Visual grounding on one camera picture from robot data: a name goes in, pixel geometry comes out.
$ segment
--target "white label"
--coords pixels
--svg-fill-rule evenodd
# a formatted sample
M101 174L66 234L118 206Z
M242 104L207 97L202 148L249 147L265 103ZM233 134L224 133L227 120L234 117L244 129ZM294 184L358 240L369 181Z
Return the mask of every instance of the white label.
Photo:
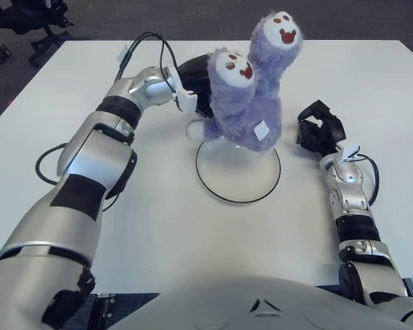
M124 45L123 50L121 50L121 53L119 53L118 57L116 59L118 60L119 63L121 63L124 59L125 54L129 51L127 48L127 45Z
M269 128L267 127L264 120L262 120L262 122L260 122L260 124L258 124L254 128L254 133L256 134L257 139L259 139L259 141L262 141L268 135Z

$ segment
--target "triangle logo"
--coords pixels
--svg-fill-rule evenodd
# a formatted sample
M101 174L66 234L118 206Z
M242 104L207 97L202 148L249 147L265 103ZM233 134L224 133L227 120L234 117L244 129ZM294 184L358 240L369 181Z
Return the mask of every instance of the triangle logo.
M280 308L266 299L257 299L249 313L255 317L280 317L283 314Z

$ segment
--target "purple plush toy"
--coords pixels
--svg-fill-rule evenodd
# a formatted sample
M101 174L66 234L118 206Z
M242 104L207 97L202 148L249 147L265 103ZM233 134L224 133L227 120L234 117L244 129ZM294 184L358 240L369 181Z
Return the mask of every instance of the purple plush toy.
M292 17L279 12L253 32L249 57L217 49L208 63L213 118L192 122L188 136L211 141L222 136L252 151L266 151L281 134L279 79L301 47Z

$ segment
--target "cable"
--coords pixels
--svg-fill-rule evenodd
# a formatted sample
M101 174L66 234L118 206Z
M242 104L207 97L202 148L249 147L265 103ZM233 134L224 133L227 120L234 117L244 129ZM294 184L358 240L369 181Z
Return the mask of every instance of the cable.
M46 156L48 156L49 154L53 153L54 151L57 151L59 149L62 149L66 146L67 143L62 143L59 144L58 146L55 146L54 148L49 149L48 151L44 152L37 160L35 163L35 173L38 175L38 177L40 179L42 179L45 183L47 184L51 184L53 186L55 186L58 182L48 179L47 177L45 177L43 175L43 173L40 171L40 164L41 162L45 159Z
M156 33L156 32L144 32L130 45L129 49L127 50L127 53L124 55L124 58L123 58L123 60L121 61L120 65L119 65L119 70L118 70L118 73L116 74L115 81L122 78L124 70L125 70L126 66L129 64L131 55L133 54L135 49L139 46L139 44L142 41L144 41L145 39L147 39L149 37L153 37L155 39L158 39L158 40L162 41L162 48L164 47L164 45L167 47L167 49L170 52L170 56L171 56L171 60L173 61L173 65L176 68L176 70L178 69L178 64L176 62L176 58L174 56L173 50L172 50L171 46L168 44L168 42L164 39L164 37L161 34ZM161 53L160 53L160 71L161 71L162 77L164 78L165 82L168 84L171 91L174 92L173 88L168 83L167 78L163 74L163 69L162 69L162 55L163 55L163 52L164 51L162 49Z
M162 47L160 48L160 56L159 56L159 68L160 68L160 74L164 78L165 82L167 83L168 87L170 88L171 92L174 94L176 91L173 89L173 87L170 85L170 83L167 80L167 77L164 75L164 69L162 68L162 56L164 54L164 42L162 42Z
M379 171L378 171L378 166L377 163L374 162L374 160L370 157L368 157L367 155L362 155L362 154L358 154L359 157L362 157L363 159L358 160L358 162L362 161L362 160L368 160L372 167L373 167L373 173L374 173L374 189L373 189L373 193L372 196L369 200L369 205L371 206L374 201L377 199L378 196L378 191L379 191Z
M40 170L41 162L46 158L46 156L48 156L49 154L53 153L54 151L57 151L57 150L59 150L59 149L64 148L66 145L67 145L67 143L59 144L58 146L55 146L54 148L51 148L51 149L45 151L45 152L36 160L36 163L35 163L35 173L36 173L36 174L38 175L38 177L39 177L40 179L42 179L45 183L51 184L51 185L55 186L58 182L56 182L56 181L54 181L54 180L51 180L51 179L48 179L48 178L41 172L41 170ZM109 210L109 209L116 203L116 201L118 200L118 197L119 197L119 194L116 195L115 199L110 203L110 205L108 205L108 207L106 207L106 208L103 209L103 212Z
M108 209L110 209L118 200L119 194L116 195L115 199L110 203L110 205L108 205L108 207L106 207L105 209L103 209L103 212L107 211Z

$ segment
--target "plush toy face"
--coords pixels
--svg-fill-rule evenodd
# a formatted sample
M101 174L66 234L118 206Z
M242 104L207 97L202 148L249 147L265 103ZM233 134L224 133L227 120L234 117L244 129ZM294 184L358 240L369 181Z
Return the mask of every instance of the plush toy face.
M238 54L230 52L219 54L215 61L215 70L230 86L248 87L254 83L253 66Z
M278 12L266 20L263 32L269 43L288 50L294 47L300 37L300 30L287 12Z

